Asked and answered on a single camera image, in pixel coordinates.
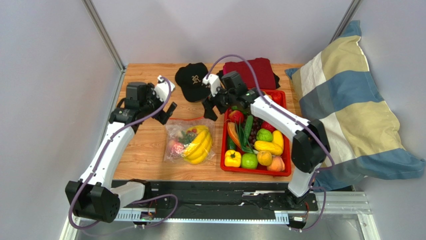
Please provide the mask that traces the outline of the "clear orange zip top bag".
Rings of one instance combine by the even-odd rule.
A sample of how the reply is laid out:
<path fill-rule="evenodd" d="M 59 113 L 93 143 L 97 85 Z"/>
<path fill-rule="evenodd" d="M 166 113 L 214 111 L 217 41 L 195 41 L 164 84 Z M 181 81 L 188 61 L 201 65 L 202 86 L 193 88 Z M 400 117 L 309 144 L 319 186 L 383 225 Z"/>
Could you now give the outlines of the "clear orange zip top bag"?
<path fill-rule="evenodd" d="M 199 165 L 210 160 L 216 154 L 215 122 L 204 117 L 181 119 L 171 118 L 165 125 L 167 143 L 164 162 L 177 163 L 185 161 Z"/>

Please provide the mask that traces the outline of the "yellow banana bunch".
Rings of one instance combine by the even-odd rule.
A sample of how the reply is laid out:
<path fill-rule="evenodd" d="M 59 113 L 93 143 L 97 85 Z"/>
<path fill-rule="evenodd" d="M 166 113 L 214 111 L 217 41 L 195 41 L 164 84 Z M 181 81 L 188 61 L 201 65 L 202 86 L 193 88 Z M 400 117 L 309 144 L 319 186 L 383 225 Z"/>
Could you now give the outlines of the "yellow banana bunch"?
<path fill-rule="evenodd" d="M 210 154 L 213 144 L 212 134 L 206 125 L 196 125 L 184 131 L 183 159 L 192 164 L 202 163 Z"/>

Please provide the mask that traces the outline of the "pink peach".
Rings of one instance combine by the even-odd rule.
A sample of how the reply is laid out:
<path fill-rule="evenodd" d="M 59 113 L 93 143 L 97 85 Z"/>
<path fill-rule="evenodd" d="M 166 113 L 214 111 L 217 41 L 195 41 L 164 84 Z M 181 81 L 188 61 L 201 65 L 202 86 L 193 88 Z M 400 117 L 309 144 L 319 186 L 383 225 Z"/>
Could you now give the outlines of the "pink peach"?
<path fill-rule="evenodd" d="M 170 159 L 181 157 L 184 151 L 185 146 L 175 139 L 170 140 L 167 144 L 167 156 Z"/>

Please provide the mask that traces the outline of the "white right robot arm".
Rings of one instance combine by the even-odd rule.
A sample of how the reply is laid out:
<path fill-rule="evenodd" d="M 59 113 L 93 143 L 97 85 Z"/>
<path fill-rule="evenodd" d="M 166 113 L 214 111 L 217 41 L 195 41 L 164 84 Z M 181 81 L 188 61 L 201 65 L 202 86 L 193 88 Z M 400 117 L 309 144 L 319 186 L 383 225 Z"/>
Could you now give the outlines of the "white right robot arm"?
<path fill-rule="evenodd" d="M 236 71 L 222 78 L 208 74 L 202 83 L 210 89 L 210 95 L 202 102 L 205 118 L 217 120 L 214 107 L 224 114 L 230 107 L 236 106 L 271 124 L 291 141 L 291 161 L 295 170 L 284 192 L 283 202 L 292 209 L 304 205 L 314 174 L 330 156 L 330 144 L 323 123 L 289 112 L 256 87 L 248 89 Z"/>

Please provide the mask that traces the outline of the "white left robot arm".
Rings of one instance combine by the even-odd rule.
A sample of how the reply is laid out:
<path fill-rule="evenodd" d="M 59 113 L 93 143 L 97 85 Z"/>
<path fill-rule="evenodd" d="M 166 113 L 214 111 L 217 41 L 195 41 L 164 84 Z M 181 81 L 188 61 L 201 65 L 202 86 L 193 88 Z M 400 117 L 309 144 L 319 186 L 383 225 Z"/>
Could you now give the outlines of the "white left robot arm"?
<path fill-rule="evenodd" d="M 94 225 L 111 223 L 121 208 L 143 200 L 150 185 L 147 181 L 132 179 L 113 187 L 113 176 L 139 126 L 148 119 L 165 125 L 172 116 L 177 104 L 172 102 L 167 110 L 164 108 L 175 88 L 163 76 L 158 78 L 157 84 L 131 82 L 126 86 L 125 97 L 110 113 L 106 134 L 95 157 L 79 180 L 70 180 L 65 187 L 70 204 L 68 221 L 74 228 L 89 228 L 78 226 L 74 217 L 92 220 Z"/>

